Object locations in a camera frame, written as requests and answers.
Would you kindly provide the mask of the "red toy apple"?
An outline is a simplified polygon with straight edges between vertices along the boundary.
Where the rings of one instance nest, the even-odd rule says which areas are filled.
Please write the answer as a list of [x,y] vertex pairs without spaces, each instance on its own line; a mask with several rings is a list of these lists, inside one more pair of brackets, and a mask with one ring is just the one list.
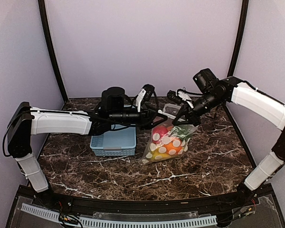
[[152,142],[161,143],[164,136],[168,133],[168,129],[165,126],[157,126],[152,130]]

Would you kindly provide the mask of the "green toy bell pepper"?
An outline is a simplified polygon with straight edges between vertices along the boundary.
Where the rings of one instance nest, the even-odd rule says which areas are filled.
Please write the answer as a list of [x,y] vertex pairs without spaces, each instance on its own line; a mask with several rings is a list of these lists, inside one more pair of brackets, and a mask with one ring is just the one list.
[[179,125],[174,126],[171,129],[171,136],[177,137],[180,140],[187,140],[188,138],[191,138],[194,132],[196,131],[196,127],[193,125]]

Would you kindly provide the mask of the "clear dotted zip bag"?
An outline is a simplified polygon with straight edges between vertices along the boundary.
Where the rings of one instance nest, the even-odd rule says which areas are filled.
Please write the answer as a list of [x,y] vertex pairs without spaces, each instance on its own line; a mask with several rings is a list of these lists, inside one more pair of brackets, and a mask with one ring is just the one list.
[[[173,137],[171,136],[171,129],[174,127],[174,125],[172,124],[173,119],[175,118],[177,112],[180,110],[180,106],[178,105],[174,105],[174,104],[165,104],[164,108],[162,109],[163,112],[168,114],[168,120],[165,121],[163,124],[160,124],[158,126],[165,126],[168,129],[168,133],[164,136],[164,138],[162,139],[162,142],[160,143],[154,143],[157,147],[160,146],[164,146],[170,142],[172,142],[173,140],[179,139],[177,137]],[[187,140],[180,140],[181,141],[181,146],[183,146],[183,150],[181,150],[177,155],[172,155],[170,158],[168,159],[172,159],[172,158],[177,158],[177,157],[181,157],[187,150],[188,150],[188,144],[191,138],[188,138]],[[150,139],[145,147],[145,149],[147,148],[148,145],[150,145],[152,142],[152,131],[151,131],[151,136]],[[146,157],[146,152],[144,152],[143,157],[140,159],[140,164],[141,165],[146,165],[146,164],[150,164],[153,162],[159,162],[159,161],[151,161],[148,160]]]

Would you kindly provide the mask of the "orange toy orange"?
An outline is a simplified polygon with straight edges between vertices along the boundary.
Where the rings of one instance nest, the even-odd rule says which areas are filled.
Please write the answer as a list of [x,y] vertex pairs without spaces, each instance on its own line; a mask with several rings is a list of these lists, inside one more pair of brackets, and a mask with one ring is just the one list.
[[177,155],[181,150],[183,150],[183,146],[181,146],[181,141],[179,139],[173,140],[172,142],[164,145],[166,148],[166,153],[169,155]]

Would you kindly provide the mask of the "yellow toy banana bunch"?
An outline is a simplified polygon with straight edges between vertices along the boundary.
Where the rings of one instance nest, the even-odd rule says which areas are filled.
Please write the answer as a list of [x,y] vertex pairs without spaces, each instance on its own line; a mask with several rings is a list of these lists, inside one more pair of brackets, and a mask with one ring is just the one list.
[[151,143],[145,149],[145,157],[151,161],[159,161],[163,159],[168,159],[171,156],[168,154],[167,148],[165,146],[157,147],[154,143]]

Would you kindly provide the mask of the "blue perforated plastic basket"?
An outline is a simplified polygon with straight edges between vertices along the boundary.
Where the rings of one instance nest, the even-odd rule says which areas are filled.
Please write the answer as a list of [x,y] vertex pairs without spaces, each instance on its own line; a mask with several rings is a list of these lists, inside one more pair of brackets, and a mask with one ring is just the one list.
[[95,156],[133,156],[136,150],[136,128],[108,131],[99,136],[92,136],[90,148]]

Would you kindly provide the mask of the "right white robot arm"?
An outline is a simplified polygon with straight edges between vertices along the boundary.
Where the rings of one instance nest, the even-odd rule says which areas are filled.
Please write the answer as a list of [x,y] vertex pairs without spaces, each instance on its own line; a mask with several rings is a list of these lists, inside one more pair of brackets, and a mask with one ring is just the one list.
[[[273,94],[269,95],[253,86],[248,77],[240,79],[236,76],[217,78],[209,69],[199,71],[193,81],[199,92],[188,92],[181,85],[181,79],[177,78],[172,85],[173,92],[168,93],[170,99],[182,104],[177,118],[184,117],[184,124],[200,125],[200,117],[213,108],[224,103],[231,103],[245,108],[243,113],[237,112],[236,123],[240,125],[240,132],[249,142],[255,141],[267,144],[266,139],[272,139],[272,133],[264,133],[265,121],[272,124],[271,129],[277,132],[278,138],[268,155],[260,160],[260,163],[243,180],[239,191],[233,195],[233,202],[237,206],[243,206],[251,199],[251,191],[256,190],[266,180],[279,177],[278,171],[285,166],[285,102],[280,101],[285,92],[285,70],[265,71],[264,76],[257,76],[256,82],[265,81],[265,86]],[[189,95],[197,96],[196,101],[189,99]]]

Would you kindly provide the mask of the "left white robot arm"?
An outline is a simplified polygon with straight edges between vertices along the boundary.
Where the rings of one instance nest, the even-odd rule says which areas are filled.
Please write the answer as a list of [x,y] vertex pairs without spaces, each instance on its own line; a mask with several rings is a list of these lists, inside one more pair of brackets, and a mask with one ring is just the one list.
[[99,136],[106,132],[123,130],[126,127],[152,129],[167,117],[159,114],[156,107],[147,102],[156,97],[154,86],[145,84],[138,95],[131,99],[121,87],[110,87],[102,92],[101,101],[92,111],[59,111],[32,107],[22,102],[10,120],[2,140],[2,152],[12,157],[23,170],[39,200],[47,207],[57,204],[57,195],[50,191],[50,183],[41,170],[31,148],[31,136],[49,133],[73,133]]

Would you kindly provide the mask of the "black front rail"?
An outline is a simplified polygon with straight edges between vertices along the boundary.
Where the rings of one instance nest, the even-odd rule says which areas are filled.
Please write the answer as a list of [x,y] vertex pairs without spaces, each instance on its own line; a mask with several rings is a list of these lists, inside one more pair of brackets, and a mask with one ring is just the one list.
[[258,204],[259,198],[268,194],[275,195],[271,184],[262,186],[246,199],[240,199],[240,194],[237,192],[195,199],[163,201],[91,199],[54,193],[52,208],[62,209],[63,212],[76,215],[92,215],[95,212],[164,214],[197,211],[200,214],[210,213],[225,218],[232,214],[233,209]]

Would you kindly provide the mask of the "right black frame post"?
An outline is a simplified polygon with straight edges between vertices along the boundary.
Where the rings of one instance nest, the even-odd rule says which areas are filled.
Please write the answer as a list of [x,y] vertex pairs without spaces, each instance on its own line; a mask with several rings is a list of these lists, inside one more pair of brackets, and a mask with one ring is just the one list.
[[238,22],[238,28],[237,28],[237,35],[236,35],[236,39],[235,39],[235,44],[234,44],[234,48],[233,48],[232,57],[231,57],[231,61],[229,64],[227,76],[233,76],[235,69],[236,69],[237,60],[239,57],[239,52],[240,52],[240,48],[241,48],[241,44],[242,44],[242,40],[243,40],[244,31],[245,31],[248,6],[249,6],[249,0],[242,0],[239,22]]

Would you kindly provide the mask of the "black frame post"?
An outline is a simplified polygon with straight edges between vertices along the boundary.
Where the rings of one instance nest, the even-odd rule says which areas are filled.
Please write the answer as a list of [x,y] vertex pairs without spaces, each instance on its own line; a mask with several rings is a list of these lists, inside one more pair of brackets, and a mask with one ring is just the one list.
[[63,99],[63,102],[66,103],[68,101],[67,92],[63,83],[63,79],[59,70],[52,37],[50,33],[50,27],[48,22],[48,16],[47,16],[47,10],[46,10],[46,2],[44,0],[38,0],[38,7],[39,7],[39,13],[40,13],[40,19],[42,23],[43,33],[45,37],[45,42],[47,46],[47,51],[49,54],[50,62],[53,68],[54,76],[61,94],[61,97]]
[[231,61],[229,64],[227,76],[233,76],[235,69],[236,69],[237,60],[239,57],[239,52],[240,52],[240,48],[241,48],[241,44],[242,44],[242,40],[243,40],[244,31],[245,31],[248,6],[249,6],[249,0],[242,0],[239,22],[238,22],[238,28],[237,28],[237,35],[236,35],[236,39],[235,39],[235,44],[234,44],[234,48],[233,48],[232,57],[231,57]]

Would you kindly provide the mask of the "left black frame post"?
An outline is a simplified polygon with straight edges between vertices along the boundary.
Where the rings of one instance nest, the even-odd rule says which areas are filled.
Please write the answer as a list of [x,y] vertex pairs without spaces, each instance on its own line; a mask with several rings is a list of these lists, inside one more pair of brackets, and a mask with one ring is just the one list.
[[47,16],[47,10],[46,10],[46,2],[44,0],[38,0],[38,7],[39,7],[39,13],[40,13],[40,19],[42,23],[43,33],[45,37],[45,42],[47,46],[47,51],[49,54],[50,62],[53,68],[54,76],[61,94],[61,97],[63,99],[63,102],[66,103],[68,101],[67,92],[63,83],[63,79],[59,70],[52,37],[50,33],[50,27],[48,22],[48,16]]

